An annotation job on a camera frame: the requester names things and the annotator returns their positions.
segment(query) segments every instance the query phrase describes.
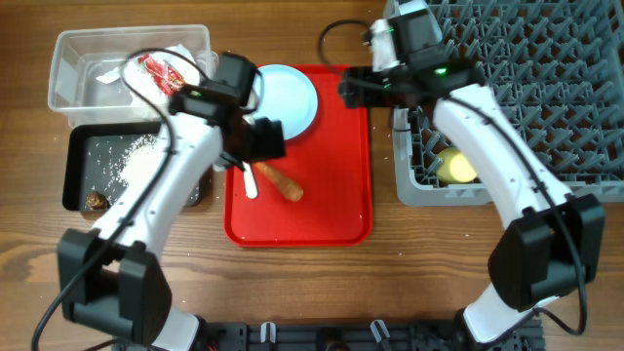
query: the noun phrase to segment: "black base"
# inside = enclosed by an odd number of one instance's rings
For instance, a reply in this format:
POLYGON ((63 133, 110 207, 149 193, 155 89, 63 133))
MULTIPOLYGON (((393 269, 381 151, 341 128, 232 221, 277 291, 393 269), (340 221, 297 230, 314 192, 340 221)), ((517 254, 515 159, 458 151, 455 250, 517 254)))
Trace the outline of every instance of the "black base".
MULTIPOLYGON (((249 327, 244 323, 205 324, 203 339, 218 351, 326 351, 319 334, 328 329, 341 335, 350 351, 380 351, 369 325, 277 325, 277 342, 274 345, 260 343, 260 326, 249 327)), ((464 345, 453 345, 457 340, 452 321, 418 321, 412 324, 386 325, 390 332, 390 346, 393 351, 466 351, 464 345)), ((206 344, 196 345, 197 350, 208 350, 206 344)), ((146 350, 127 346, 116 346, 114 350, 146 350)), ((500 344, 487 351, 544 351, 546 342, 540 320, 528 321, 500 344)))

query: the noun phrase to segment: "plastic container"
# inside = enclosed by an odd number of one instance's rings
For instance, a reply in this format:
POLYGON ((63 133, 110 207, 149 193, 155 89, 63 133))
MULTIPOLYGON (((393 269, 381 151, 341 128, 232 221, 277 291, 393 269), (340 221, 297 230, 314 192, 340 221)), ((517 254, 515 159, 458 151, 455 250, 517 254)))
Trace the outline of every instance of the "plastic container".
POLYGON ((119 66, 142 48, 182 44, 212 76, 215 55, 204 25, 165 25, 68 30, 58 36, 48 90, 48 105, 69 119, 69 126, 153 120, 148 106, 130 106, 130 91, 118 80, 103 84, 96 77, 119 66))
POLYGON ((258 196, 249 199, 243 174, 229 170, 225 233, 242 247, 359 244, 372 230, 368 113, 344 107, 336 93, 340 77, 324 66, 294 68, 314 85, 319 109, 312 125, 286 142, 287 156, 268 163, 301 185, 303 197, 296 203, 286 200, 255 171, 258 196))
MULTIPOLYGON (((624 201, 624 12, 620 0, 432 0, 451 58, 472 59, 537 157, 577 195, 624 201)), ((452 142, 422 111, 395 111, 399 199, 482 205, 478 180, 444 185, 452 142)))

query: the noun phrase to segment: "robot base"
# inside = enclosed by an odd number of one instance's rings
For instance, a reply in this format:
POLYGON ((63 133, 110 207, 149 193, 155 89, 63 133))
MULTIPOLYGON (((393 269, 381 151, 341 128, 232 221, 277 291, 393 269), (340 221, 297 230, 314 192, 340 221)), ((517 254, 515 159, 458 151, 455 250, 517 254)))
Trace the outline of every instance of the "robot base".
MULTIPOLYGON (((453 321, 417 321, 409 324, 386 325, 390 337, 384 342, 375 340, 367 325, 278 325, 248 326, 245 323, 205 323, 201 320, 202 335, 196 340, 197 350, 214 351, 464 351, 473 347, 458 345, 457 328, 453 321)), ((544 351, 546 342, 542 323, 528 321, 505 341, 487 348, 487 351, 544 351)), ((116 351, 142 351, 142 347, 117 344, 116 351)))

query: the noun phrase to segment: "red packet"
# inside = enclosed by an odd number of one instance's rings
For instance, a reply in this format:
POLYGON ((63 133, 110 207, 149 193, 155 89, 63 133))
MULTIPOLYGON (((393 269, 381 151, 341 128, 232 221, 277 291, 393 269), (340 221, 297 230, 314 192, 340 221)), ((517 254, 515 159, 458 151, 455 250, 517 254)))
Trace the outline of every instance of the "red packet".
POLYGON ((138 58, 138 64, 145 68, 154 80, 154 83, 168 97, 180 90, 184 85, 184 78, 175 68, 164 61, 157 61, 150 54, 138 58))

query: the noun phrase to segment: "white utensil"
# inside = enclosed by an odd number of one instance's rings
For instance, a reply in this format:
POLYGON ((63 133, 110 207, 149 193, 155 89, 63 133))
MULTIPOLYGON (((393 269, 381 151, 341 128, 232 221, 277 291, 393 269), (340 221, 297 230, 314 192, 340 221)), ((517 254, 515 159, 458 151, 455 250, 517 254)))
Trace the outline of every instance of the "white utensil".
POLYGON ((248 198, 255 199, 257 197, 257 185, 255 184, 254 171, 252 171, 252 167, 247 162, 243 162, 243 168, 245 169, 243 172, 245 192, 248 198))

